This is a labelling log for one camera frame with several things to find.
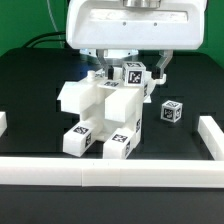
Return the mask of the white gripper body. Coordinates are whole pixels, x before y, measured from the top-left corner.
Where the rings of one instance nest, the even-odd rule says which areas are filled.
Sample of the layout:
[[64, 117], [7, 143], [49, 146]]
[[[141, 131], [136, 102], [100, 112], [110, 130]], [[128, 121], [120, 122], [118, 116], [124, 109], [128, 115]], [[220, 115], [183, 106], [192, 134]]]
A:
[[191, 50], [204, 38], [207, 0], [71, 0], [74, 49]]

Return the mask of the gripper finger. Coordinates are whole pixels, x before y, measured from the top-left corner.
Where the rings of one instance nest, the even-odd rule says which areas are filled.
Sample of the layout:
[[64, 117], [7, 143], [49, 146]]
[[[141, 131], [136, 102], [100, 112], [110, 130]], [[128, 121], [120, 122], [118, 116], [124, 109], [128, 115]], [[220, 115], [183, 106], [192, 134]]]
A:
[[159, 52], [159, 55], [160, 55], [160, 59], [152, 69], [152, 78], [153, 79], [161, 79], [163, 77], [164, 70], [173, 57], [173, 51], [172, 50], [161, 50]]
[[105, 76], [109, 80], [112, 80], [114, 77], [114, 67], [120, 65], [121, 61], [118, 58], [112, 57], [111, 51], [108, 49], [97, 49], [96, 56], [104, 70]]

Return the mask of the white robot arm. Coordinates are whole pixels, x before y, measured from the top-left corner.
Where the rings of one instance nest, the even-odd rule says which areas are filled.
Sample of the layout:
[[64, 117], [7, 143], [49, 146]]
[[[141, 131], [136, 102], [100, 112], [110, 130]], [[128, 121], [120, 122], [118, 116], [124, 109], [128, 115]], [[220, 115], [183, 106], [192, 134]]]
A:
[[70, 0], [66, 40], [103, 67], [158, 50], [160, 77], [175, 50], [195, 50], [204, 38], [208, 0]]

